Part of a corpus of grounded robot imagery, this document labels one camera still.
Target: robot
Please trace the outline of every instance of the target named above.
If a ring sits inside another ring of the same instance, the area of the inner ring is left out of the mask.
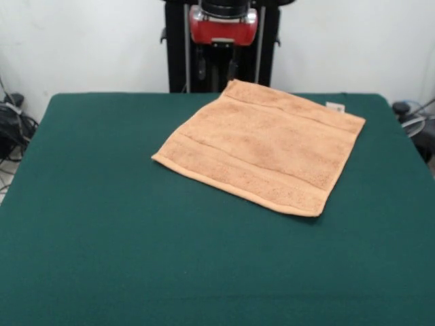
[[[170,92],[221,92],[234,78],[269,86],[281,12],[295,0],[165,0]]]

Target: towel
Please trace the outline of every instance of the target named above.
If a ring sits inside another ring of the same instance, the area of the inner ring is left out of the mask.
[[[234,80],[152,159],[268,209],[317,217],[364,123],[304,98]]]

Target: towel edge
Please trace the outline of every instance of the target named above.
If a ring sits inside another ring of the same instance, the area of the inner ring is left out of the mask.
[[[224,192],[228,192],[229,194],[232,194],[234,196],[249,200],[251,202],[254,202],[260,206],[263,206],[267,209],[271,209],[272,211],[276,211],[278,213],[283,213],[286,215],[298,215],[298,216],[302,216],[302,217],[319,217],[321,214],[321,211],[320,212],[304,211],[301,209],[297,209],[293,206],[275,204],[271,201],[268,201],[268,200],[265,200],[265,199],[259,197],[258,195],[255,195],[251,192],[247,192],[247,191],[239,189],[233,185],[229,185],[227,183],[222,183],[222,182],[213,180],[212,178],[201,175],[199,173],[188,170],[187,168],[184,168],[184,167],[176,164],[174,161],[164,157],[160,153],[155,153],[151,157],[151,159],[160,163],[161,165],[166,166],[167,168],[189,178],[189,179],[193,179],[193,180],[199,181],[201,183],[204,183],[206,185],[210,185],[211,187],[214,187],[216,189],[220,189]]]

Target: white wall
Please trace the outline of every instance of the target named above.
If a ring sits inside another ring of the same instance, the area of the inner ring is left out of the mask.
[[[58,92],[167,92],[159,0],[0,0],[0,72],[36,118]],[[435,96],[435,2],[297,0],[273,87]]]

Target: green felt surface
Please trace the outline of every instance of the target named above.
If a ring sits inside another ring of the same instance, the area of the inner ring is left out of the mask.
[[[215,94],[52,99],[0,209],[0,325],[435,325],[435,183],[385,100],[323,215],[152,162]]]

